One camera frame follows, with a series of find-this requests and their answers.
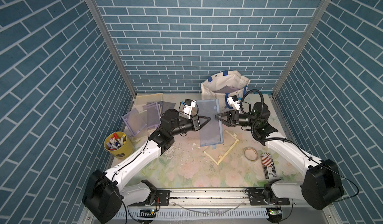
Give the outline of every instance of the blue bag handle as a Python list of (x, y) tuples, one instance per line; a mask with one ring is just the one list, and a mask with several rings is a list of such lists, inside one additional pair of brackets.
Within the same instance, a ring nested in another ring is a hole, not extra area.
[(229, 109), (233, 109), (232, 107), (229, 106), (229, 103), (227, 102), (227, 98), (229, 97), (229, 93), (225, 93), (225, 103), (226, 103), (226, 107), (228, 107)]
[(243, 95), (242, 95), (242, 98), (245, 96), (246, 94), (246, 88), (247, 88), (247, 85), (245, 85), (245, 87), (243, 88)]

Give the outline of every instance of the floral tabletop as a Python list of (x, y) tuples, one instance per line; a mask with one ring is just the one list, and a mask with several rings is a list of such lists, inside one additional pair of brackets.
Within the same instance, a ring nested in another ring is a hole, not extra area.
[[(265, 103), (268, 104), (271, 111), (269, 123), (281, 130), (281, 125), (275, 111), (272, 110), (268, 97), (265, 99)], [(261, 165), (261, 154), (264, 152), (272, 155), (278, 178), (303, 181), (302, 175), (295, 167), (278, 153), (255, 141), (250, 132), (242, 131), (240, 126), (234, 128), (223, 126), (223, 131), (225, 130), (236, 134), (239, 143), (219, 165), (204, 154), (203, 151), (208, 149), (208, 146), (199, 146), (199, 132), (188, 132), (185, 137), (177, 136), (170, 149), (146, 165), (130, 180), (127, 186), (147, 179), (159, 188), (261, 187), (268, 182)], [(146, 142), (146, 140), (135, 144), (135, 147), (140, 147), (142, 142)], [(249, 146), (258, 153), (259, 158), (255, 162), (244, 157), (244, 148)]]

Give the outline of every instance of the blue brick wallpaper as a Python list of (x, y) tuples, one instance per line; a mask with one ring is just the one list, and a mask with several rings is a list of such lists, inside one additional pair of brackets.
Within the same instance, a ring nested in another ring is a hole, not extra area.
[(130, 100), (83, 0), (0, 0), (0, 223), (77, 222)]
[(224, 70), (268, 93), (320, 0), (96, 0), (138, 92), (201, 92)]
[(343, 223), (383, 218), (382, 19), (383, 0), (332, 0), (276, 96), (301, 147), (361, 189), (334, 203)]

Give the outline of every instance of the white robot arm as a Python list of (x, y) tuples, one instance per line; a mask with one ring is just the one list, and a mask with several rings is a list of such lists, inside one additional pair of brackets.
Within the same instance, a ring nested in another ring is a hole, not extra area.
[(106, 223), (118, 212), (121, 201), (124, 205), (154, 203), (156, 187), (147, 180), (130, 187), (125, 185), (148, 163), (168, 150), (175, 135), (198, 131), (210, 121), (210, 117), (188, 114), (189, 119), (186, 119), (175, 109), (167, 110), (161, 117), (160, 126), (145, 145), (115, 167), (105, 172), (96, 170), (89, 176), (82, 202), (101, 223)]
[[(249, 104), (249, 111), (245, 113), (242, 102), (246, 95), (252, 92), (260, 95), (261, 102), (255, 103), (253, 107)], [(276, 179), (267, 183), (263, 194), (268, 203), (274, 203), (278, 198), (302, 199), (315, 209), (322, 210), (342, 197), (344, 190), (337, 164), (329, 159), (323, 161), (312, 156), (272, 127), (268, 123), (270, 111), (259, 90), (249, 90), (240, 100), (239, 106), (242, 113), (230, 110), (216, 115), (216, 119), (229, 127), (237, 125), (250, 127), (249, 130), (255, 140), (283, 156), (304, 176), (303, 182), (285, 182)]]

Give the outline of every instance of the black cable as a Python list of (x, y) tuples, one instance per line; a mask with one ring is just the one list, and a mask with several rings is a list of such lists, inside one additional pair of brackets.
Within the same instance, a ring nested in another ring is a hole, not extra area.
[(160, 198), (157, 197), (157, 199), (158, 199), (158, 211), (157, 211), (157, 212), (159, 212), (159, 211), (160, 211), (160, 206), (161, 206), (161, 204), (160, 204)]
[(284, 221), (284, 220), (286, 220), (287, 218), (289, 218), (289, 217), (291, 216), (291, 213), (293, 213), (293, 207), (294, 207), (294, 199), (292, 199), (290, 214), (289, 214), (286, 218), (283, 218), (282, 220), (280, 220), (280, 221), (278, 222), (278, 224), (279, 224), (281, 221)]
[(130, 212), (129, 212), (129, 206), (127, 206), (127, 208), (125, 208), (125, 211), (126, 211), (126, 209), (127, 209), (127, 212), (129, 213), (129, 216), (130, 216), (131, 219), (135, 220), (136, 222), (138, 222), (138, 223), (140, 223), (140, 224), (144, 223), (144, 222), (141, 223), (138, 219), (136, 220), (136, 219), (134, 219), (134, 218), (132, 217), (132, 215), (131, 215)]
[(192, 100), (192, 101), (195, 103), (195, 106), (197, 106), (197, 113), (196, 113), (195, 115), (191, 116), (191, 117), (195, 117), (195, 116), (197, 116), (197, 114), (198, 114), (198, 112), (199, 112), (199, 107), (198, 107), (197, 102), (195, 102), (194, 100)]
[[(249, 103), (245, 102), (245, 98), (249, 93), (252, 93), (252, 92), (257, 92), (259, 94), (259, 96), (261, 97), (261, 111), (259, 112), (259, 114), (257, 115), (257, 118), (255, 119), (255, 121), (257, 121), (261, 117), (261, 115), (263, 113), (263, 108), (264, 108), (264, 99), (263, 99), (263, 95), (262, 95), (261, 91), (259, 91), (257, 89), (251, 89), (251, 90), (247, 91), (246, 94), (242, 97), (241, 101), (239, 102), (239, 108), (240, 108), (241, 112), (244, 114), (248, 115), (251, 113), (251, 105)], [(245, 102), (249, 105), (250, 110), (248, 112), (244, 112), (243, 107), (242, 107), (243, 102)]]
[(246, 194), (247, 196), (250, 195), (250, 193), (247, 193), (247, 191), (248, 191), (248, 190), (251, 190), (251, 189), (256, 189), (256, 188), (254, 188), (254, 187), (248, 187), (248, 188), (245, 189), (245, 194)]
[(243, 126), (241, 126), (241, 129), (242, 129), (243, 131), (251, 131), (251, 130), (244, 130), (244, 129), (243, 129)]
[[(149, 140), (146, 141), (146, 144), (145, 144), (145, 147), (144, 147), (143, 150), (146, 149), (146, 146), (147, 146), (147, 143), (148, 143), (148, 142), (149, 142)], [(120, 169), (118, 169), (118, 170), (113, 174), (113, 176), (112, 176), (112, 180), (111, 180), (112, 184), (113, 184), (113, 179), (114, 179), (115, 175), (117, 174), (117, 172), (119, 172), (121, 169), (123, 169), (124, 167), (128, 166), (129, 164), (131, 164), (131, 163), (132, 163), (138, 156), (140, 156), (140, 154), (142, 154), (142, 152), (138, 153), (138, 155), (137, 155), (133, 160), (131, 160), (128, 164), (122, 166)], [(124, 208), (125, 208), (125, 224), (127, 224), (127, 214), (128, 214), (128, 213), (129, 213), (129, 216), (130, 216), (133, 220), (135, 220), (135, 221), (138, 222), (138, 223), (141, 223), (141, 222), (139, 222), (138, 220), (134, 219), (134, 218), (130, 215), (129, 208), (126, 208), (126, 205), (125, 205), (125, 203), (122, 201), (121, 197), (119, 197), (119, 198), (120, 198), (120, 200), (121, 200), (121, 202), (122, 202), (122, 204), (124, 205)]]

